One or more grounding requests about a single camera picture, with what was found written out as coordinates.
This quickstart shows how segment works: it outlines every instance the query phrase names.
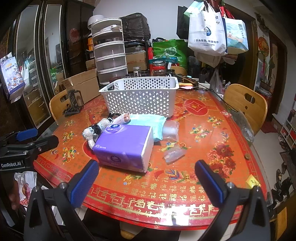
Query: yellow packet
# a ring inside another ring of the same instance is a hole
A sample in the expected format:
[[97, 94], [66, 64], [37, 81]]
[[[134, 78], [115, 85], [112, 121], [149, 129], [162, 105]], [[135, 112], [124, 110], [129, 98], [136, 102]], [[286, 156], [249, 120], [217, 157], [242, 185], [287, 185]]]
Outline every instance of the yellow packet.
[[254, 186], [261, 187], [261, 184], [258, 182], [258, 180], [251, 174], [249, 178], [246, 180], [246, 183], [248, 186], [252, 189]]

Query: screw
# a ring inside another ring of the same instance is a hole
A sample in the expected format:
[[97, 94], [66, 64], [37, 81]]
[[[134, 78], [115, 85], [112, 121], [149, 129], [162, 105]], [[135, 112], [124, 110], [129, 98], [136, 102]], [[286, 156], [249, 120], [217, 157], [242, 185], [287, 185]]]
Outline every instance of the screw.
[[39, 186], [35, 186], [35, 187], [33, 188], [33, 192], [38, 192], [38, 190], [39, 190]]
[[231, 189], [231, 188], [234, 188], [235, 185], [234, 185], [234, 183], [232, 183], [232, 182], [228, 182], [228, 183], [227, 183], [227, 187], [229, 187], [229, 188]]
[[69, 186], [68, 183], [65, 183], [65, 182], [59, 184], [59, 188], [61, 188], [61, 189], [65, 189], [68, 186]]

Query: dining table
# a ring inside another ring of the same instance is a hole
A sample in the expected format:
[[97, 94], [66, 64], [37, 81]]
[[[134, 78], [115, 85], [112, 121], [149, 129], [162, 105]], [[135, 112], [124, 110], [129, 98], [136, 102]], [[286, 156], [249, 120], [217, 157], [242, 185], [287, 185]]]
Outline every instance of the dining table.
[[[86, 103], [79, 114], [62, 116], [41, 136], [56, 135], [59, 144], [34, 161], [34, 168], [53, 186], [69, 182], [74, 174], [99, 158], [82, 136], [85, 128], [109, 115], [102, 95]], [[174, 114], [179, 122], [179, 139], [155, 142], [146, 173], [100, 165], [99, 174], [83, 205], [106, 216], [142, 227], [162, 230], [206, 229], [219, 209], [209, 200], [194, 172], [204, 160], [225, 182], [249, 188], [250, 177], [261, 186], [267, 205], [271, 189], [252, 145], [224, 103], [206, 90], [176, 91]], [[165, 151], [179, 145], [186, 151], [167, 164]], [[232, 223], [242, 206], [237, 206]]]

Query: plastic basket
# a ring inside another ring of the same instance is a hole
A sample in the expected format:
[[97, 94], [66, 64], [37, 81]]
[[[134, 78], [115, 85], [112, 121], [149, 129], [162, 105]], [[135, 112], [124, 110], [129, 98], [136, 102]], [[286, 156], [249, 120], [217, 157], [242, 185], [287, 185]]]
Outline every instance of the plastic basket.
[[100, 90], [110, 113], [174, 114], [176, 77], [139, 77], [116, 80]]

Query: black bag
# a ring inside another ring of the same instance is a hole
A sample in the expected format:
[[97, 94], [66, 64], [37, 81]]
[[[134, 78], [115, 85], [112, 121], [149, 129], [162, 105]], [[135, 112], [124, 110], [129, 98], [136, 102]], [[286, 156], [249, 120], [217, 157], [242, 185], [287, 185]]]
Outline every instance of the black bag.
[[151, 38], [147, 18], [141, 13], [133, 13], [121, 17], [124, 40], [133, 40], [136, 38]]
[[180, 39], [188, 39], [189, 17], [184, 15], [187, 7], [178, 6], [177, 35]]

